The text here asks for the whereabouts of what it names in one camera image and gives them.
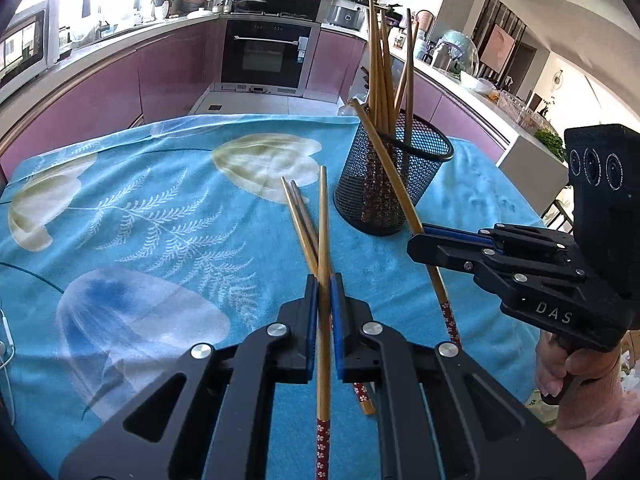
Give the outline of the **right hand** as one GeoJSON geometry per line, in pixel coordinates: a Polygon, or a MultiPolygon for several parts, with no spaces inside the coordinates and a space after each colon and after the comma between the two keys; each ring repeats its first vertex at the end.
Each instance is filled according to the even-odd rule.
{"type": "Polygon", "coordinates": [[[536,386],[556,399],[568,376],[574,379],[560,401],[556,430],[601,426],[616,419],[623,400],[620,347],[608,353],[582,349],[568,354],[557,336],[543,330],[536,347],[536,386]]]}

